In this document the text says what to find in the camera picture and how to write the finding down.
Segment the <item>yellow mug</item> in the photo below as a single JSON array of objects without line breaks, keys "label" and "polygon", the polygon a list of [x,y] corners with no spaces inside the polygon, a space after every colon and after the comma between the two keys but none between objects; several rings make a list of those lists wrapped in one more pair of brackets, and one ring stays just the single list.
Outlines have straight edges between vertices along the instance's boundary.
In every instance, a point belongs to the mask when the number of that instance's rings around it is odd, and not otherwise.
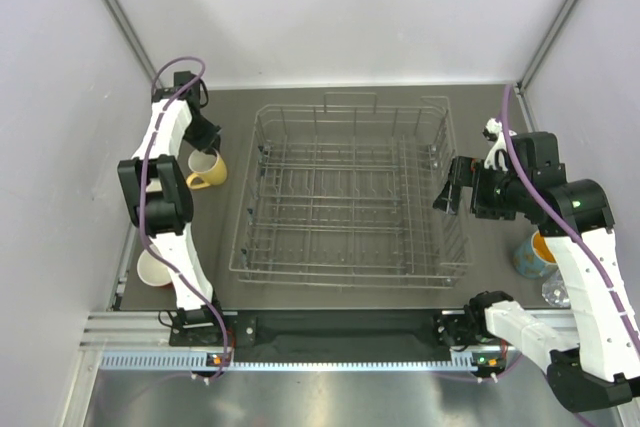
[{"label": "yellow mug", "polygon": [[193,151],[188,158],[188,167],[190,174],[186,183],[191,190],[220,186],[228,177],[226,163],[217,150],[212,154]]}]

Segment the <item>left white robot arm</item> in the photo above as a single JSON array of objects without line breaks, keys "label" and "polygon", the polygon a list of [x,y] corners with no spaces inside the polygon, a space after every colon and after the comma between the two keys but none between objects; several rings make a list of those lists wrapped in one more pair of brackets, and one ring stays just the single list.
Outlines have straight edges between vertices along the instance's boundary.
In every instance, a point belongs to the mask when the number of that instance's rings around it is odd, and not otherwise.
[{"label": "left white robot arm", "polygon": [[204,82],[190,71],[173,75],[171,88],[151,94],[151,117],[142,141],[117,175],[131,223],[143,247],[171,276],[179,324],[205,344],[225,335],[215,290],[206,278],[192,236],[194,202],[178,156],[186,142],[197,153],[220,159],[221,128],[203,116]]}]

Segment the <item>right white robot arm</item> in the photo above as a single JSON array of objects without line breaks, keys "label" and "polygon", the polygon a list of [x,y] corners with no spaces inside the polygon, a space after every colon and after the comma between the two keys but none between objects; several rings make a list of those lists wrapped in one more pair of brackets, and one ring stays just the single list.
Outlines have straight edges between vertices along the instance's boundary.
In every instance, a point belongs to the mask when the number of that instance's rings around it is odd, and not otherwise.
[{"label": "right white robot arm", "polygon": [[484,159],[452,159],[435,209],[455,215],[463,188],[481,219],[523,215],[555,260],[576,325],[573,336],[527,312],[512,296],[482,292],[464,307],[467,335],[516,347],[545,374],[559,403],[572,413],[607,409],[639,396],[639,331],[616,257],[614,218],[603,188],[569,182],[557,138],[534,132],[491,135]]}]

